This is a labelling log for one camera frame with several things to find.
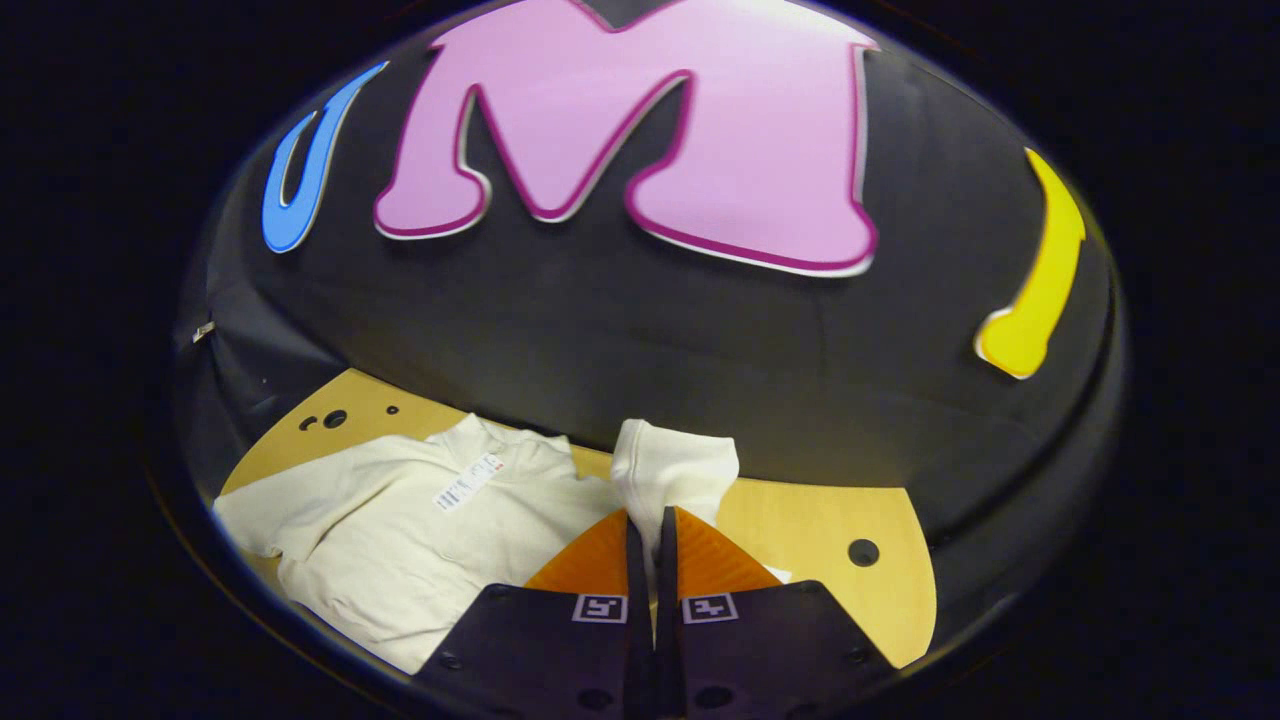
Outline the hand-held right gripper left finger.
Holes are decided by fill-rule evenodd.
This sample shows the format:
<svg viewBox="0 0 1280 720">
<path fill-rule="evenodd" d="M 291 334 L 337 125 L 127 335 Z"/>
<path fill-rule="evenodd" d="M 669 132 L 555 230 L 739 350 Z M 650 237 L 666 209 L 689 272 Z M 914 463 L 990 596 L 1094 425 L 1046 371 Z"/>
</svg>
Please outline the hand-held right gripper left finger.
<svg viewBox="0 0 1280 720">
<path fill-rule="evenodd" d="M 452 719 L 649 719 L 653 623 L 625 511 L 522 585 L 494 583 L 413 676 Z"/>
</svg>

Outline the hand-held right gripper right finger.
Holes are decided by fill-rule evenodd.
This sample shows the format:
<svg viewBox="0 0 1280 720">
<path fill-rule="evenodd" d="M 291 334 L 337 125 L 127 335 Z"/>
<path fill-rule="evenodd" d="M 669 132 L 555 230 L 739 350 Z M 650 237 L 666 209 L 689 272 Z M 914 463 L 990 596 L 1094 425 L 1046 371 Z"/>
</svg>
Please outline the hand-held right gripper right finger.
<svg viewBox="0 0 1280 720">
<path fill-rule="evenodd" d="M 655 561 L 655 707 L 662 719 L 840 719 L 896 671 L 819 582 L 780 582 L 668 507 Z"/>
</svg>

